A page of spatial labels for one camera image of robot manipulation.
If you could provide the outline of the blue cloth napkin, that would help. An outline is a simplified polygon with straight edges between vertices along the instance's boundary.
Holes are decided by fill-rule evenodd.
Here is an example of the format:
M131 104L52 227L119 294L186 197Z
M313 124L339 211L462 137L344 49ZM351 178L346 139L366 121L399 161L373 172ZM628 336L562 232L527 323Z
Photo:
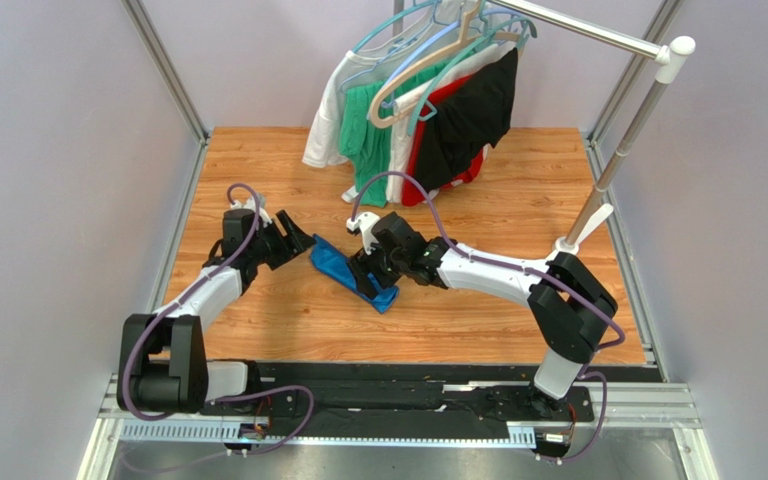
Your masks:
M310 261L317 271L370 304L380 314L387 312L393 306L399 296L398 287L384 288L372 275L369 275L368 278L377 295L372 299L368 298L358 289L357 282L348 267L348 257L321 236L314 234L313 239L315 244L311 249Z

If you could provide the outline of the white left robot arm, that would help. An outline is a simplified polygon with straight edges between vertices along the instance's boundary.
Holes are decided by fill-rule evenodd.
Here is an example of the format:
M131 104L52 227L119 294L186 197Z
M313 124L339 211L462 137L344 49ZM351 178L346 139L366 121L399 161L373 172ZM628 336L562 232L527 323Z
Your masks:
M168 304L125 320L120 408L142 419L162 419L244 395L250 364L208 360L204 332L249 289L260 266L275 270L315 244L285 211L270 217L261 203L254 198L233 202L222 218L222 236L196 279Z

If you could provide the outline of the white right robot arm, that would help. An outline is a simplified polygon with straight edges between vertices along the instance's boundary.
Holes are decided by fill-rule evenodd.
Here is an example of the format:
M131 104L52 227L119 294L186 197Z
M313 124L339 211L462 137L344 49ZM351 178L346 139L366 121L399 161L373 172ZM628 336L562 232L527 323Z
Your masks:
M398 214L362 212L346 222L361 238L347 261L357 291L375 299L408 278L422 286L470 290L528 308L547 345L534 387L565 397L600 348L617 303L579 258L554 252L541 260L476 250L444 236L426 239Z

